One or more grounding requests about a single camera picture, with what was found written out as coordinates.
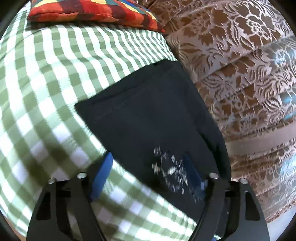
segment red plaid cushion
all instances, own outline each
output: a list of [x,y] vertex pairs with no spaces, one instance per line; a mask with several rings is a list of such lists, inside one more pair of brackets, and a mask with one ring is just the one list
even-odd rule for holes
[[32,0],[29,21],[99,21],[163,32],[156,17],[133,0]]

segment leaf pattern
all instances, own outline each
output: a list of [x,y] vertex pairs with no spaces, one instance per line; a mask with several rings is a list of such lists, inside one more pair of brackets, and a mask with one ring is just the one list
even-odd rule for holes
[[[296,121],[296,37],[267,0],[139,0],[156,15],[226,141]],[[267,222],[296,204],[296,139],[232,156]]]

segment white floor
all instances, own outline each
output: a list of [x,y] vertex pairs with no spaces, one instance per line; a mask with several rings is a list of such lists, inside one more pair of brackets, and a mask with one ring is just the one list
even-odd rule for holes
[[292,220],[296,213],[296,207],[291,208],[286,213],[279,216],[276,220],[267,224],[270,241],[276,241],[278,237],[284,232],[289,222]]

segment checkered tablecloth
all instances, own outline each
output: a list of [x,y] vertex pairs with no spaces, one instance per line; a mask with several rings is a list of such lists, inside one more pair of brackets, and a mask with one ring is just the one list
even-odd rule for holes
[[[29,10],[30,3],[0,40],[0,210],[23,235],[47,180],[69,179],[105,153],[74,104],[145,65],[176,60],[160,33],[31,24]],[[196,225],[116,161],[92,207],[109,239],[188,240]],[[70,222],[77,234],[71,215]]]

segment screw head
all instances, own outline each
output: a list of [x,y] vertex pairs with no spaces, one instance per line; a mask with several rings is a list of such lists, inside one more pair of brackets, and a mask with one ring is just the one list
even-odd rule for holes
[[219,175],[217,173],[210,172],[209,177],[212,178],[212,179],[218,179]]
[[50,179],[48,179],[48,184],[53,184],[55,183],[57,180],[54,177],[51,177]]
[[86,177],[86,173],[85,172],[81,172],[81,173],[78,173],[77,174],[77,178],[78,179],[83,179],[83,178],[85,178]]
[[249,183],[249,181],[247,179],[245,179],[245,178],[241,178],[239,181],[242,184],[248,184]]

